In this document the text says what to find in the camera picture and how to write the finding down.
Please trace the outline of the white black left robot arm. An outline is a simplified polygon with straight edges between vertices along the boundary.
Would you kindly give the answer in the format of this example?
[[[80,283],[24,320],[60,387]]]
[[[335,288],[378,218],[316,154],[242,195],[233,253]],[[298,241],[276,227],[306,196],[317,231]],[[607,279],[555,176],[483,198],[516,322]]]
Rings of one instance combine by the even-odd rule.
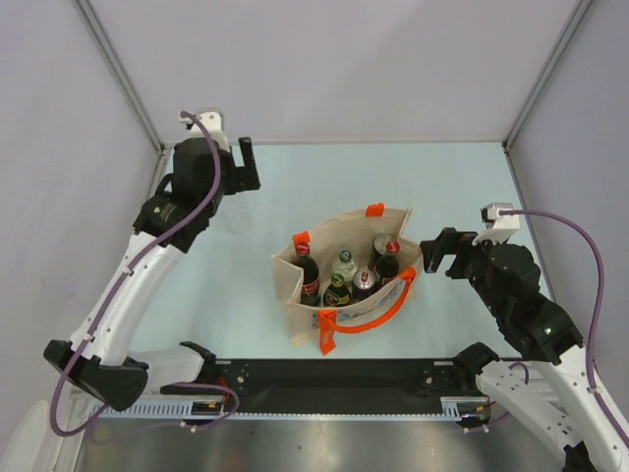
[[[139,354],[130,345],[162,282],[208,227],[222,198],[259,189],[252,141],[243,137],[238,144],[241,166],[230,148],[215,161],[204,138],[175,145],[173,170],[142,205],[106,293],[68,340],[52,340],[44,350],[74,386],[116,411],[130,408],[146,391],[173,392],[185,383],[204,393],[216,384],[214,354],[192,341]]]

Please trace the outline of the clear glass bottle green cap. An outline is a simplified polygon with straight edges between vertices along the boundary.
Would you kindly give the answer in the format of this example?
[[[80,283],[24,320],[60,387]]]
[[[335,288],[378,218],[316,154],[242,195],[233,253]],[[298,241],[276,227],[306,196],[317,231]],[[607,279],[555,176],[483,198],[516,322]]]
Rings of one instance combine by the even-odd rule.
[[[331,274],[341,275],[346,286],[352,285],[357,270],[357,263],[349,250],[342,250],[331,266]]]

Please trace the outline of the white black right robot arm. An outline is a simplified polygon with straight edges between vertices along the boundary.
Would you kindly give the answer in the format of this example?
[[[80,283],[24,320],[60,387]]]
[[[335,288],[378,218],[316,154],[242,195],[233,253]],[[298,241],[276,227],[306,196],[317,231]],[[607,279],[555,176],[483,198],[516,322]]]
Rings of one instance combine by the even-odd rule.
[[[477,234],[449,227],[421,248],[427,273],[436,272],[445,256],[453,257],[447,276],[470,283],[504,339],[543,376],[561,406],[510,383],[497,361],[456,366],[455,386],[465,394],[481,391],[496,398],[555,449],[567,471],[627,470],[628,423],[598,382],[576,325],[541,293],[541,270],[531,252],[494,230]]]

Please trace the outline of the blue white drink can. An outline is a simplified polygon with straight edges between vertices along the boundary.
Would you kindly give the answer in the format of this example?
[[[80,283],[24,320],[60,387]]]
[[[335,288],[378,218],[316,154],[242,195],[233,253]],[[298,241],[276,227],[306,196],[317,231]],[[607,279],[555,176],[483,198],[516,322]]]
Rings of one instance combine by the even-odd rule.
[[[352,280],[352,299],[355,303],[369,298],[375,290],[375,277],[368,268],[357,270]]]

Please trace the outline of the glass cola bottle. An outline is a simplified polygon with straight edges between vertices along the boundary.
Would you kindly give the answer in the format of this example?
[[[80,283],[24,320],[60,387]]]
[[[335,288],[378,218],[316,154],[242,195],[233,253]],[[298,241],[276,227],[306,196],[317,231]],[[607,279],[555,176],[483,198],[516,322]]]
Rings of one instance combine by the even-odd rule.
[[[295,265],[303,271],[300,303],[316,307],[320,304],[319,267],[311,255],[308,243],[298,243],[295,246]]]

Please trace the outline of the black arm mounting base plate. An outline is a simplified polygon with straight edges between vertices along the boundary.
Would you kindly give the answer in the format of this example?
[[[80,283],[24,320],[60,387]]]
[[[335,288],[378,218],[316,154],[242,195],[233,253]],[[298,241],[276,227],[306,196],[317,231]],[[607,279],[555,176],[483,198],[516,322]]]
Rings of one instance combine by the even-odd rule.
[[[232,359],[207,361],[196,384],[224,380],[243,396],[266,387],[398,388],[419,396],[479,396],[475,377],[452,360]]]

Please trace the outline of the clear plastic water bottle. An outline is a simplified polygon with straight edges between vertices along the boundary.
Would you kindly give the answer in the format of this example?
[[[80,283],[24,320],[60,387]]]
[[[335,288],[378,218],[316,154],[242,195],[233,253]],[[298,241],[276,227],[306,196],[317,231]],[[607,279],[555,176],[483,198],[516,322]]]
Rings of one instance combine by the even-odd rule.
[[[252,230],[254,220],[249,199],[245,194],[228,197],[225,208],[228,226],[232,233],[245,234]]]

